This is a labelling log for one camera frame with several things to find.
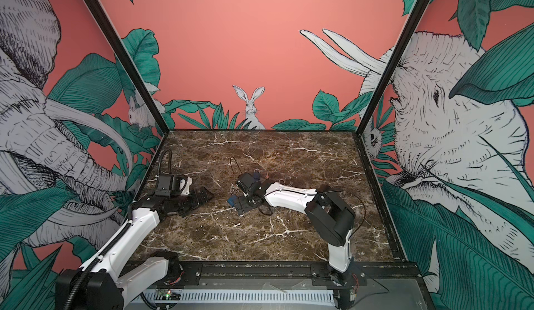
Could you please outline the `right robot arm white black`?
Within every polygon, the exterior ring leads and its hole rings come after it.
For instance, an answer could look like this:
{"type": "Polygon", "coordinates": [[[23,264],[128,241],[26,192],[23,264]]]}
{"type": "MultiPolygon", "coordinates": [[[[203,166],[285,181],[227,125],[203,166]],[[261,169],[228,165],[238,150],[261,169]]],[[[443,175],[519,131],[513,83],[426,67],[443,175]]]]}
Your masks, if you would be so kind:
{"type": "Polygon", "coordinates": [[[355,212],[342,199],[340,191],[328,185],[317,189],[301,189],[262,180],[259,175],[246,172],[240,175],[236,185],[241,196],[233,195],[228,203],[239,215],[267,205],[305,214],[313,228],[328,244],[330,274],[341,279],[353,263],[350,238],[353,236],[355,212]]]}

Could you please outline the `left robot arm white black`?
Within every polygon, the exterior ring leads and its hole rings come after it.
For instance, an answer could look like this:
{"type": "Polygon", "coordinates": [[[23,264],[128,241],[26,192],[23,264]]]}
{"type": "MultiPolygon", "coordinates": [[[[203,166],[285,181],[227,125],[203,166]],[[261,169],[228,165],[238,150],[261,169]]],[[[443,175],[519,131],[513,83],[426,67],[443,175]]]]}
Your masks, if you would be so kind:
{"type": "Polygon", "coordinates": [[[175,286],[185,269],[176,252],[160,251],[124,274],[132,254],[169,214],[184,218],[212,200],[204,186],[188,176],[161,175],[153,193],[134,202],[125,223],[76,270],[62,272],[55,284],[55,309],[124,309],[153,283],[175,286]]]}

